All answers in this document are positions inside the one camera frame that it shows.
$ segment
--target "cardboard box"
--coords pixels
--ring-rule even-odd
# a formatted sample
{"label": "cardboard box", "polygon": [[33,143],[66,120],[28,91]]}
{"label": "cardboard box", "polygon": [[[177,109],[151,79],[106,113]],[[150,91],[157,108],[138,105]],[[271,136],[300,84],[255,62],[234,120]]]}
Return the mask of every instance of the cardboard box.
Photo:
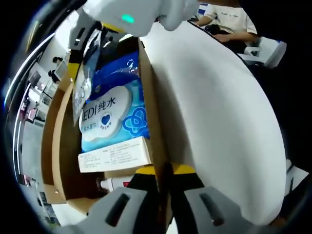
{"label": "cardboard box", "polygon": [[[165,193],[160,175],[168,158],[158,119],[152,67],[143,45],[136,38],[126,39],[120,43],[113,56],[105,59],[109,62],[137,49],[139,49],[139,74],[150,130],[151,160],[155,167],[159,189],[161,193]],[[96,178],[127,176],[133,174],[135,169],[104,172],[104,174],[80,173],[78,155],[81,151],[81,132],[78,124],[76,126],[73,124],[72,90],[73,84],[70,78],[64,77],[48,111],[42,139],[42,176],[48,202],[51,204],[67,202],[86,214],[89,208],[103,196],[97,189]]]}

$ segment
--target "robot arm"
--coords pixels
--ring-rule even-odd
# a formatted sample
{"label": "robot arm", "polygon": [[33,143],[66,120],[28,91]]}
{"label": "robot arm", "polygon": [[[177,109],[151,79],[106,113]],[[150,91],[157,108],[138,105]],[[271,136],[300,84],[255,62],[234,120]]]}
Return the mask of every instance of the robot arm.
{"label": "robot arm", "polygon": [[198,8],[197,0],[88,0],[83,6],[91,18],[134,37],[146,36],[157,17],[166,30],[173,31]]}

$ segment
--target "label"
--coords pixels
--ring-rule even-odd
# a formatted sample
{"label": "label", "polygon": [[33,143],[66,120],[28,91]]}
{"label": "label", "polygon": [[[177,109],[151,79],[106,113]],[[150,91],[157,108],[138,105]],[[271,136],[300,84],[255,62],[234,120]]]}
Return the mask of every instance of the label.
{"label": "label", "polygon": [[82,138],[92,141],[113,137],[120,130],[131,103],[131,93],[124,86],[116,86],[97,100],[90,101],[79,119]]}

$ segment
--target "white table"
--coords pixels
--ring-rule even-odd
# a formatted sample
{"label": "white table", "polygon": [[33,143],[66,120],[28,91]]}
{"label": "white table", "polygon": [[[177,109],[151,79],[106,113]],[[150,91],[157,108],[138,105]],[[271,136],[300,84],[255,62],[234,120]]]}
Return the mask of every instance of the white table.
{"label": "white table", "polygon": [[272,107],[233,52],[184,22],[154,23],[142,41],[157,75],[163,134],[172,161],[193,165],[255,224],[278,214],[286,159]]}

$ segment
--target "white bottle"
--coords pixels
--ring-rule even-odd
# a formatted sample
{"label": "white bottle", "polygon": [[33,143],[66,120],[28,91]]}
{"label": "white bottle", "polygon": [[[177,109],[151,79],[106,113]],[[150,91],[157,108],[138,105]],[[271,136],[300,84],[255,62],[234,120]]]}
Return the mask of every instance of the white bottle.
{"label": "white bottle", "polygon": [[101,188],[112,192],[118,187],[127,187],[132,178],[133,178],[133,175],[125,176],[125,177],[108,178],[106,180],[102,180],[100,182],[100,186]]}

